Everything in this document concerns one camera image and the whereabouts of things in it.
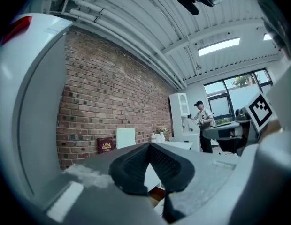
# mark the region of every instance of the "black cap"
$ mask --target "black cap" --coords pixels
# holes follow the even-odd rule
[[[200,104],[203,104],[203,102],[202,102],[202,101],[198,101],[194,106],[197,107],[197,106],[199,106]]]

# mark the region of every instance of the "window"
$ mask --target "window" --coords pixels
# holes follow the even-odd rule
[[[243,108],[260,91],[252,74],[245,74],[225,80],[233,110]]]
[[[257,77],[259,84],[267,83],[267,82],[271,81],[270,78],[268,77],[268,75],[266,74],[265,70],[255,72],[254,74]]]
[[[246,106],[259,91],[266,94],[272,85],[265,69],[205,85],[216,124],[233,121],[237,109]]]
[[[198,50],[199,56],[203,56],[207,53],[211,53],[211,52],[214,52],[214,51],[226,48],[226,47],[236,46],[239,44],[239,41],[240,41],[239,38],[235,38],[235,39],[230,39],[230,40],[220,42],[217,44],[213,44],[213,45],[208,46],[208,47],[201,48]]]
[[[208,98],[227,93],[223,82],[215,82],[213,84],[204,86],[204,88]]]
[[[210,100],[210,107],[214,116],[224,116],[230,114],[229,102],[227,96]]]

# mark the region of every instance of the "pipe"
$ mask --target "pipe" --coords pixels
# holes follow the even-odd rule
[[[95,22],[88,21],[88,20],[86,20],[86,19],[84,19],[84,18],[81,18],[81,17],[78,17],[78,16],[76,16],[76,15],[72,15],[72,14],[70,14],[70,13],[63,13],[62,15],[70,16],[70,17],[73,17],[73,18],[79,19],[79,20],[81,20],[81,21],[83,21],[83,22],[89,23],[89,24],[91,24],[91,25],[93,25],[93,26],[95,26],[95,27],[97,27],[97,28],[99,28],[99,29],[105,31],[106,33],[112,35],[113,37],[119,39],[121,42],[125,43],[127,46],[129,46],[130,48],[132,48],[134,51],[136,51],[137,53],[139,53],[140,56],[142,56],[144,59],[146,59],[147,61],[149,61],[149,62],[154,66],[154,68],[153,68],[154,70],[157,69],[160,73],[162,73],[162,75],[166,78],[166,80],[167,80],[170,84],[173,84],[173,87],[174,87],[175,89],[178,89],[178,88],[177,88],[177,84],[175,84],[171,79],[169,79],[168,76],[165,74],[164,71],[162,71],[159,67],[157,67],[156,64],[155,64],[151,59],[149,59],[147,56],[145,56],[145,55],[144,55],[144,54],[143,54],[143,53],[142,53],[138,48],[136,48],[136,47],[133,46],[131,43],[129,43],[128,41],[126,41],[125,39],[123,39],[121,36],[117,35],[117,34],[114,33],[113,31],[111,31],[111,30],[109,30],[109,29],[107,29],[107,28],[105,28],[105,27],[103,27],[103,26],[101,26],[101,25],[99,25],[99,24],[97,24],[97,23],[95,23]]]
[[[103,11],[101,11],[100,13],[101,15],[105,15],[106,17],[112,19],[113,21],[118,22],[119,24],[121,24],[122,26],[124,26],[125,28],[129,29],[130,31],[132,31],[133,33],[135,33],[138,37],[140,37],[150,48],[152,48],[161,58],[162,60],[170,67],[170,69],[173,71],[174,74],[177,75],[177,77],[179,78],[179,80],[181,81],[181,84],[184,87],[187,87],[186,83],[183,81],[183,79],[181,78],[181,76],[179,75],[179,73],[175,70],[175,68],[173,67],[173,65],[169,62],[169,60],[165,57],[165,55],[160,51],[160,49],[158,49],[145,35],[143,35],[140,31],[138,31],[136,28],[134,28],[131,24],[127,23],[125,20],[123,20],[122,18],[114,15],[113,13],[103,9]]]
[[[81,11],[75,10],[74,8],[72,8],[70,10],[70,14],[76,15],[78,17],[82,17],[82,18],[87,19],[87,20],[90,20],[92,22],[95,22],[95,20],[97,19],[97,17],[95,17],[95,16],[92,16],[90,14],[83,13]]]
[[[134,40],[130,35],[126,34],[125,32],[123,32],[121,29],[113,26],[112,24],[102,20],[102,19],[99,19],[99,18],[96,18],[95,16],[91,16],[89,14],[86,14],[86,13],[83,13],[81,11],[78,11],[78,10],[75,10],[75,9],[71,9],[70,10],[70,14],[72,15],[75,15],[75,16],[78,16],[78,19],[82,20],[81,16],[85,16],[86,18],[83,18],[84,22],[87,22],[87,23],[90,23],[92,22],[92,25],[94,24],[99,24],[101,26],[103,26],[104,28],[107,28],[109,29],[110,31],[113,31],[114,33],[116,34],[119,34],[120,36],[122,36],[123,38],[125,38],[126,40],[130,41],[132,44],[134,44],[135,46],[139,47],[142,51],[144,51],[148,56],[150,56],[157,64],[159,64],[159,66],[161,68],[163,68],[167,73],[168,75],[173,78],[173,74],[169,71],[169,69],[167,69],[165,67],[165,65],[160,61],[158,60],[146,47],[144,47],[140,42]],[[183,85],[176,79],[174,78],[175,82],[177,83],[177,85],[183,89]]]
[[[192,55],[192,53],[190,51],[190,47],[187,47],[187,48],[184,47],[184,49],[185,49],[185,51],[186,51],[186,53],[187,53],[187,55],[189,57],[189,60],[190,60],[190,62],[192,64],[192,67],[193,67],[193,70],[195,72],[195,75],[198,76],[197,66],[195,64],[194,57],[193,57],[193,55]]]
[[[69,2],[69,0],[65,0],[64,5],[63,5],[63,9],[62,9],[62,13],[65,12],[65,9],[66,9],[68,2]]]
[[[92,11],[95,11],[95,12],[98,12],[98,13],[100,13],[103,10],[103,8],[100,8],[99,6],[96,6],[94,4],[91,4],[89,2],[85,2],[85,1],[82,1],[82,0],[71,0],[71,1],[75,2],[75,4],[77,4],[79,6],[83,6],[83,7],[89,8]]]
[[[143,40],[143,42],[145,42],[150,48],[152,48],[162,58],[162,60],[173,71],[173,73],[179,78],[179,80],[180,80],[181,84],[183,85],[183,87],[185,87],[185,88],[187,87],[187,85],[184,82],[184,80],[181,78],[181,76],[175,70],[175,68],[169,62],[169,60],[165,57],[165,55],[145,35],[143,35],[140,31],[138,31],[136,28],[134,28],[131,24],[127,23],[125,20],[123,20],[122,18],[116,16],[115,14],[105,10],[104,8],[100,8],[99,6],[96,6],[96,5],[91,4],[89,2],[80,1],[80,0],[71,0],[71,1],[74,1],[77,5],[81,5],[81,6],[84,6],[86,8],[89,8],[89,9],[95,11],[95,12],[98,12],[101,15],[105,15],[106,17],[110,18],[111,20],[121,24],[122,26],[124,26],[128,30],[130,30],[133,33],[135,33],[135,35],[137,35],[139,38],[141,38]]]

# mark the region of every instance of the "white cabinet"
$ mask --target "white cabinet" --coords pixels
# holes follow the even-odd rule
[[[182,117],[188,116],[189,107],[187,102],[187,97],[185,93],[175,93],[169,96],[171,109],[176,109],[176,111],[181,112]]]
[[[173,120],[174,138],[173,142],[190,142],[191,149],[199,151],[199,133],[189,131],[187,116],[190,114],[188,100],[185,93],[174,93],[169,96],[170,108]]]

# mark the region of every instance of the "tree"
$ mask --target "tree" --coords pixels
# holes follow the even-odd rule
[[[235,87],[243,88],[255,84],[255,80],[251,74],[246,74],[240,77],[236,77],[235,81],[233,81],[231,84]]]
[[[232,122],[233,118],[222,118],[222,119],[217,119],[215,120],[216,125],[221,125],[227,122]]]

